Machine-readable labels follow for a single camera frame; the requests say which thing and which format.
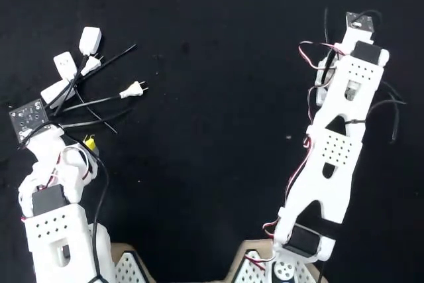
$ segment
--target white plug adapter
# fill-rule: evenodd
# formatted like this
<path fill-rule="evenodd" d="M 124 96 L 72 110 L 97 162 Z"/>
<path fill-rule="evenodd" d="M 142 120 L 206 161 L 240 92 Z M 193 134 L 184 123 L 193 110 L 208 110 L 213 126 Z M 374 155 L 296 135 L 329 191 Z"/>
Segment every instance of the white plug adapter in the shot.
<path fill-rule="evenodd" d="M 55 84 L 52 84 L 48 88 L 41 91 L 41 97 L 43 100 L 45 100 L 46 103 L 50 103 L 58 94 L 69 84 L 67 80 L 60 80 L 59 82 L 56 82 Z M 71 90 L 66 100 L 70 99 L 72 96 L 74 96 L 75 91 L 74 89 Z M 59 103 L 62 102 L 64 99 L 64 94 L 62 94 L 61 97 L 58 98 L 56 102 L 54 102 L 50 108 L 53 109 L 59 105 Z"/>
<path fill-rule="evenodd" d="M 100 28 L 85 27 L 79 40 L 79 51 L 84 56 L 91 56 L 97 52 L 101 39 Z"/>
<path fill-rule="evenodd" d="M 60 77 L 66 81 L 72 81 L 74 76 L 77 74 L 77 66 L 75 65 L 74 59 L 69 51 L 61 53 L 53 58 L 56 69 L 60 74 Z"/>

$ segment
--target yellow connector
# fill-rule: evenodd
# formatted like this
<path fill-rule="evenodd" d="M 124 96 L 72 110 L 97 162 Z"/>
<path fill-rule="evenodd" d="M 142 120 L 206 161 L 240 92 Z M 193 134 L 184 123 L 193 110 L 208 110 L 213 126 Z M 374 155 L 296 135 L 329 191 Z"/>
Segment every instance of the yellow connector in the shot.
<path fill-rule="evenodd" d="M 94 135 L 91 135 L 88 139 L 87 136 L 84 138 L 84 144 L 87 145 L 91 150 L 95 150 L 97 146 L 95 145 Z"/>

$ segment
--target white power plug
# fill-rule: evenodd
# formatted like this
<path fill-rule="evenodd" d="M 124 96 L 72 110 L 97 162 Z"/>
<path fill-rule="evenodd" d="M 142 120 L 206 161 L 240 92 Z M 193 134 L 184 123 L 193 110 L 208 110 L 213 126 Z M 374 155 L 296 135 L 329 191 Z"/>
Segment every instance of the white power plug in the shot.
<path fill-rule="evenodd" d="M 79 40 L 79 51 L 84 56 L 91 56 L 97 52 L 101 39 L 101 31 L 95 27 L 85 27 Z"/>
<path fill-rule="evenodd" d="M 124 99 L 129 96 L 142 96 L 144 91 L 148 90 L 148 87 L 146 87 L 145 89 L 141 88 L 141 84 L 144 84 L 144 83 L 145 82 L 135 81 L 126 90 L 122 91 L 119 94 L 121 96 L 121 99 Z"/>
<path fill-rule="evenodd" d="M 85 64 L 84 68 L 81 71 L 81 75 L 85 76 L 87 73 L 97 69 L 101 66 L 100 59 L 95 58 L 94 56 L 89 56 L 87 63 Z"/>
<path fill-rule="evenodd" d="M 63 80 L 71 81 L 74 78 L 77 73 L 77 66 L 69 51 L 55 56 L 53 61 Z"/>

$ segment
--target black cloth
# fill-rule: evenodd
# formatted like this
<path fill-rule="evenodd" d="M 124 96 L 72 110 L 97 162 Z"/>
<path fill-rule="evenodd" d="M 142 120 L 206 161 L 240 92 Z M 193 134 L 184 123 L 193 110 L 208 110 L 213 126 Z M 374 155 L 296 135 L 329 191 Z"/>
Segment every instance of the black cloth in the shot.
<path fill-rule="evenodd" d="M 222 279 L 240 243 L 264 238 L 288 176 L 305 155 L 307 89 L 315 71 L 299 56 L 301 40 L 323 41 L 329 8 L 332 41 L 345 13 L 377 9 L 376 44 L 390 51 L 384 79 L 408 106 L 389 145 L 393 108 L 367 124 L 350 205 L 333 255 L 330 282 L 418 282 L 423 242 L 421 0 L 0 0 L 0 265 L 2 282 L 32 282 L 17 187 L 34 158 L 17 152 L 10 107 L 39 97 L 59 80 L 52 58 L 81 59 L 84 26 L 99 26 L 107 58 L 130 53 L 82 87 L 87 99 L 114 95 L 131 82 L 149 90 L 134 111 L 95 134 L 111 174 L 99 220 L 114 242 L 137 249 L 155 279 Z M 325 51 L 310 48 L 318 61 Z M 376 99 L 387 98 L 384 91 Z M 118 111 L 127 104 L 104 105 Z M 68 115 L 63 123 L 81 119 Z M 104 176 L 85 188 L 89 220 Z"/>

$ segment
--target hole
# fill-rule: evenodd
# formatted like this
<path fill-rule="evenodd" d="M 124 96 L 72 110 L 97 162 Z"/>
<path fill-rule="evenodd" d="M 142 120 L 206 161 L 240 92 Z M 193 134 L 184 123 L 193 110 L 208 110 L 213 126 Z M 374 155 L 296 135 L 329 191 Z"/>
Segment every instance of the hole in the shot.
<path fill-rule="evenodd" d="M 327 126 L 326 129 L 330 131 L 336 132 L 340 135 L 346 135 L 346 125 L 345 120 L 339 115 L 336 116 Z"/>
<path fill-rule="evenodd" d="M 336 169 L 336 166 L 326 162 L 324 164 L 324 167 L 323 167 L 324 177 L 326 177 L 326 179 L 330 179 L 333 176 L 335 169 Z"/>

